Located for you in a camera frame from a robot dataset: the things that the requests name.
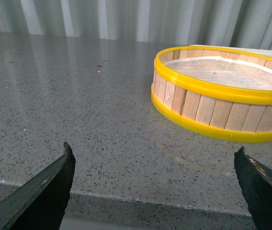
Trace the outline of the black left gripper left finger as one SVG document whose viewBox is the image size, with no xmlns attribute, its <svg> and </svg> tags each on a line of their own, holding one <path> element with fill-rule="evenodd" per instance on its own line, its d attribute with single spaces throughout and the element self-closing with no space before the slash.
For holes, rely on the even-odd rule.
<svg viewBox="0 0 272 230">
<path fill-rule="evenodd" d="M 0 230 L 58 230 L 70 198 L 76 159 L 63 155 L 0 202 Z"/>
</svg>

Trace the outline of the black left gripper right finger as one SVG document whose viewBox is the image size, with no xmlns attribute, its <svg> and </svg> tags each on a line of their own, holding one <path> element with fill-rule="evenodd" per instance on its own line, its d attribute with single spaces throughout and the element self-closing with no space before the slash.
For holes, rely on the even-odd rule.
<svg viewBox="0 0 272 230">
<path fill-rule="evenodd" d="M 248 211 L 258 230 L 272 230 L 272 169 L 245 154 L 234 154 L 234 168 Z"/>
</svg>

